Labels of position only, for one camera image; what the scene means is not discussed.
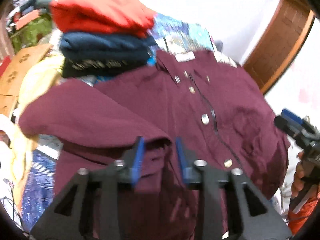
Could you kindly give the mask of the person's right hand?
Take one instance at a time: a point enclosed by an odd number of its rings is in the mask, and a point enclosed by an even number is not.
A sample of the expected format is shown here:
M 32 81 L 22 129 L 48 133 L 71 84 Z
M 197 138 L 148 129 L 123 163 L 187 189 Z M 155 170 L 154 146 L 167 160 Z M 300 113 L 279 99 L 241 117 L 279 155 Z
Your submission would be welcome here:
M 295 198 L 298 196 L 299 192 L 302 191 L 304 187 L 304 181 L 302 178 L 305 176 L 304 168 L 302 166 L 302 159 L 303 159 L 304 152 L 300 152 L 297 157 L 299 158 L 300 162 L 296 166 L 296 171 L 293 177 L 293 183 L 291 185 L 291 197 Z

